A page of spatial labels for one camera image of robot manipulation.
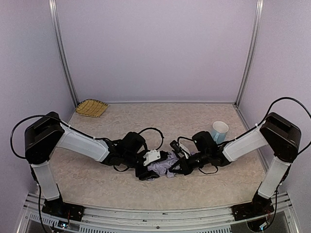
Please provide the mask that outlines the lavender folding umbrella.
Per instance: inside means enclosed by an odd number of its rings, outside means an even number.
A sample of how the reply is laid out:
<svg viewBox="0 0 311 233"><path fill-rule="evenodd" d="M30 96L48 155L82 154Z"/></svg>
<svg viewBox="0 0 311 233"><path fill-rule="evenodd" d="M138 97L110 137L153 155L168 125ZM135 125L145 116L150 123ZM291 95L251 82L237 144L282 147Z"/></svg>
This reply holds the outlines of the lavender folding umbrella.
<svg viewBox="0 0 311 233"><path fill-rule="evenodd" d="M174 152L164 152L164 157L166 158L160 162L153 162L147 166L148 171L154 171L157 175L166 176L167 178L174 178L175 173L170 172L169 168L179 160Z"/></svg>

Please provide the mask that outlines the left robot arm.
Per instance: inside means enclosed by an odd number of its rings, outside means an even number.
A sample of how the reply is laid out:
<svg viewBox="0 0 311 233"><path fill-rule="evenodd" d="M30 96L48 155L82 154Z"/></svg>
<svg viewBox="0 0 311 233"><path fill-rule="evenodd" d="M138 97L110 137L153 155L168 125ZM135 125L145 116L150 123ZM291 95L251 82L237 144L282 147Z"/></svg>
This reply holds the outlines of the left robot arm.
<svg viewBox="0 0 311 233"><path fill-rule="evenodd" d="M24 133L25 154L13 153L30 164L45 203L52 207L64 205L49 163L55 148L67 149L113 167L146 168L160 159L159 149L149 150L145 139L137 132L128 132L123 139L112 141L71 127L56 112L33 117L37 121Z"/></svg>

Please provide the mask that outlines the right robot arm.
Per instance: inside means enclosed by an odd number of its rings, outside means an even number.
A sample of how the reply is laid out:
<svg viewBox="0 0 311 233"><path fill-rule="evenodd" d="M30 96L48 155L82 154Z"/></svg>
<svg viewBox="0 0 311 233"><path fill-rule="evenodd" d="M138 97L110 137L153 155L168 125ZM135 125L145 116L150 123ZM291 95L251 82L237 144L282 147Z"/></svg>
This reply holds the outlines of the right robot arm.
<svg viewBox="0 0 311 233"><path fill-rule="evenodd" d="M217 144L208 131L196 133L190 139L198 152L185 154L169 169L176 174L189 175L196 168L211 164L219 168L238 160L244 155L264 146L274 152L269 169L257 189L256 196L268 200L286 179L294 160L310 147L300 149L301 130L277 113L267 110L264 118L253 128L238 137Z"/></svg>

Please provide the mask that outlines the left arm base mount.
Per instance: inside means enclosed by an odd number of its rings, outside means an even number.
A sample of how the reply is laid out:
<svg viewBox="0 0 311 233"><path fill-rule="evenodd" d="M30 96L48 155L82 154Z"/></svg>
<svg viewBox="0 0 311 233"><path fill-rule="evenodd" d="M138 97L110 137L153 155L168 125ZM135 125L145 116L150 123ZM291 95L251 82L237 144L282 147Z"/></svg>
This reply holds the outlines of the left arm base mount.
<svg viewBox="0 0 311 233"><path fill-rule="evenodd" d="M45 203L42 207L42 212L45 214L79 222L82 221L84 210L84 206L70 204L66 202L61 205L48 205L47 203Z"/></svg>

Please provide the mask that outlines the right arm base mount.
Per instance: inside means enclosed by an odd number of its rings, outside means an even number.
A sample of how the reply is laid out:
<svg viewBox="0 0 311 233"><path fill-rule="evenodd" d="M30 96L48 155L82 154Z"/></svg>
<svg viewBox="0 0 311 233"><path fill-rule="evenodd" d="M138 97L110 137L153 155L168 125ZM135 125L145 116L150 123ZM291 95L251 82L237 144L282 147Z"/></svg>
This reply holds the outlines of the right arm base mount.
<svg viewBox="0 0 311 233"><path fill-rule="evenodd" d="M260 203L248 202L244 204L233 205L231 207L235 221L245 220L272 213L274 207L272 204L262 205Z"/></svg>

